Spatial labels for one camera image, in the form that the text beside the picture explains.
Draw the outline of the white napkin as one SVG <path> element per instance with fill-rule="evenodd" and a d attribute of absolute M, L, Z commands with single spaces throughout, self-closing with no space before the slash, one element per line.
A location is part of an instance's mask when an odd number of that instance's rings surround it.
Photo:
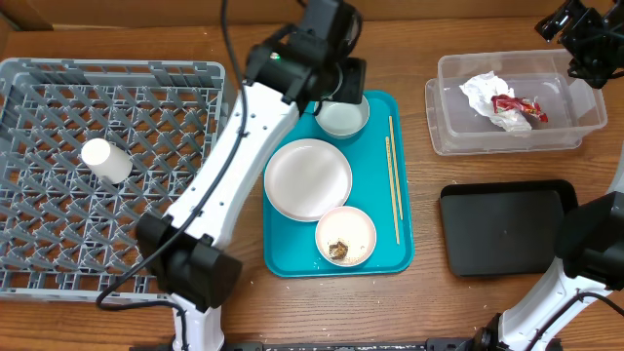
<path fill-rule="evenodd" d="M 493 97 L 505 95 L 515 96 L 513 88 L 493 71 L 470 78 L 459 86 L 461 92 L 468 97 L 469 105 L 480 115 L 488 117 L 490 122 L 505 132 L 526 132 L 531 130 L 527 119 L 517 110 L 498 112 L 492 102 Z"/>

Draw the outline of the white round plate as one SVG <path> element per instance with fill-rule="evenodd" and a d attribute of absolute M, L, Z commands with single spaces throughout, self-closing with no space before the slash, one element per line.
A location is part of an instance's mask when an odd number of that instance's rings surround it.
<path fill-rule="evenodd" d="M 278 213 L 295 221 L 314 222 L 346 203 L 353 174 L 335 146 L 304 138 L 287 143 L 272 155 L 264 170 L 263 185 Z"/>

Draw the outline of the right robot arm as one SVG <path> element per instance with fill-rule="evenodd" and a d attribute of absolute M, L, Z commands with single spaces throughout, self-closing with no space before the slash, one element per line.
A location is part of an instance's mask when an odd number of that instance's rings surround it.
<path fill-rule="evenodd" d="M 567 0 L 535 27 L 545 40 L 564 46 L 567 74 L 594 89 L 623 75 L 623 0 L 600 14 L 580 0 Z M 555 336 L 599 300 L 615 312 L 609 295 L 623 288 L 623 172 L 607 193 L 569 212 L 557 234 L 555 258 L 514 307 L 495 315 L 461 350 L 553 350 Z"/>

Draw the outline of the pale green bowl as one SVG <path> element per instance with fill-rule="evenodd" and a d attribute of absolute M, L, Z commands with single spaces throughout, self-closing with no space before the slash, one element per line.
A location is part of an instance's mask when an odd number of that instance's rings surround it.
<path fill-rule="evenodd" d="M 319 101 L 314 104 L 313 115 L 327 135 L 347 139 L 355 137 L 366 126 L 370 118 L 370 105 L 365 97 L 357 104 Z"/>

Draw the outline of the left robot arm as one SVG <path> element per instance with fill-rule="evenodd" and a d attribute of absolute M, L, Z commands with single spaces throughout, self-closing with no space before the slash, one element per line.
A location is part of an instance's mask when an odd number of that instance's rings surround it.
<path fill-rule="evenodd" d="M 310 102 L 361 100 L 366 63 L 351 55 L 361 31 L 286 24 L 251 48 L 246 66 L 234 69 L 241 91 L 220 139 L 164 215 L 145 213 L 136 222 L 142 260 L 97 297 L 99 309 L 118 311 L 109 295 L 146 269 L 166 293 L 154 306 L 174 312 L 170 349 L 222 348 L 220 307 L 242 271 L 224 248 L 240 210 Z"/>

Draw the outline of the red snack wrapper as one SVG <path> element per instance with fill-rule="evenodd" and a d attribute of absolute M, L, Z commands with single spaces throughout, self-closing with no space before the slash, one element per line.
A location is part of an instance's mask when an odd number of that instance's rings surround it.
<path fill-rule="evenodd" d="M 498 95 L 491 98 L 493 110 L 495 113 L 506 111 L 519 111 L 524 114 L 537 118 L 542 123 L 548 122 L 547 114 L 542 110 L 540 105 L 525 97 L 510 97 L 507 95 Z"/>

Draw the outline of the white cup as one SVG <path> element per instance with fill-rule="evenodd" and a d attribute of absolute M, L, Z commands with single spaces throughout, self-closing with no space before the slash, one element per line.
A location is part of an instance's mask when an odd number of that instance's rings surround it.
<path fill-rule="evenodd" d="M 103 138 L 87 140 L 81 149 L 81 159 L 99 179 L 112 184 L 124 181 L 133 169 L 130 155 Z"/>

